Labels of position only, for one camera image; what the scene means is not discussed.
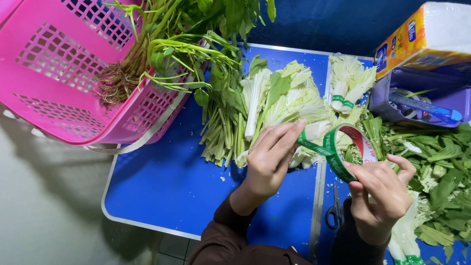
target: plastic container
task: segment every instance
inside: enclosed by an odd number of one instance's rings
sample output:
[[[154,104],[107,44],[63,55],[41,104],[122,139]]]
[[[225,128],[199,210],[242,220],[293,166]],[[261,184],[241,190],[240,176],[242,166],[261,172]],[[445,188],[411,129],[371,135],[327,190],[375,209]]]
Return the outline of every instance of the plastic container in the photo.
[[[416,120],[406,118],[401,111],[391,106],[389,102],[390,88],[399,88],[411,92],[436,89],[424,94],[433,105],[459,111],[462,122],[471,120],[471,86],[467,78],[432,73],[408,67],[396,67],[378,81],[371,89],[369,110],[379,115],[383,120],[410,126],[438,125],[443,127],[456,127],[458,124],[445,124],[436,117],[430,120]]]
[[[129,17],[119,8],[101,0],[9,2],[11,8],[0,10],[0,17],[8,18],[0,28],[0,101],[46,134],[78,146],[131,143],[176,98],[178,92],[156,89],[143,79],[125,103],[111,110],[100,106],[93,76],[124,59],[136,39]],[[139,30],[141,19],[135,24]],[[174,71],[179,75],[184,69]],[[163,136],[189,96],[147,143]]]

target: hand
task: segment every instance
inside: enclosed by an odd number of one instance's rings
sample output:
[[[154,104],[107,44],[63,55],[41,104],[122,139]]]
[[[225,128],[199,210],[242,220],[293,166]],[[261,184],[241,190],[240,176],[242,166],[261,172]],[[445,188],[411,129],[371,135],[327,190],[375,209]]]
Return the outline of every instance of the hand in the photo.
[[[407,184],[415,174],[415,167],[403,157],[388,155],[387,159],[399,165],[398,174],[385,161],[362,166],[345,163],[358,179],[349,183],[351,213],[360,238],[369,245],[386,243],[392,227],[412,204]],[[374,200],[368,200],[368,194]]]
[[[306,125],[284,123],[263,130],[249,149],[247,177],[229,198],[239,215],[249,215],[256,207],[275,195],[288,172],[298,145],[296,139]]]

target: blue wall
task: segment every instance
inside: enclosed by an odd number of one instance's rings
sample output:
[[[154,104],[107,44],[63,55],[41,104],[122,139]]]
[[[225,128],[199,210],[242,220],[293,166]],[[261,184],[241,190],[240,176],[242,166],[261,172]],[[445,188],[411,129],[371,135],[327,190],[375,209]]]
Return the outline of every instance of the blue wall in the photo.
[[[437,2],[471,4],[471,0]],[[374,56],[376,48],[425,0],[275,0],[276,20],[253,28],[249,42]]]

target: black scissors handle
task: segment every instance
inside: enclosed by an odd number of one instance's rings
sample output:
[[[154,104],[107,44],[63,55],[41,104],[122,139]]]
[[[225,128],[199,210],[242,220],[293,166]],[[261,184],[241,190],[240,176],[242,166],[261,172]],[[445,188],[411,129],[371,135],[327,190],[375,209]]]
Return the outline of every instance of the black scissors handle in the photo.
[[[332,215],[333,217],[333,225],[329,223],[329,215]],[[339,227],[339,212],[335,206],[332,206],[327,210],[324,218],[325,218],[325,224],[327,225],[329,229],[335,230]]]

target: scissors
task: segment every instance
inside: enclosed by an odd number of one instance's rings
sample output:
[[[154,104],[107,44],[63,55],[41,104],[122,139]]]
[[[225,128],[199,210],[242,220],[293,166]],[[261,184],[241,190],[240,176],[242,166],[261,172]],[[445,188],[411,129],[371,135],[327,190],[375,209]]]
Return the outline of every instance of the scissors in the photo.
[[[329,223],[329,215],[333,217],[333,225]],[[325,213],[325,224],[329,229],[335,230],[343,224],[343,209],[339,200],[337,185],[333,184],[333,206]]]

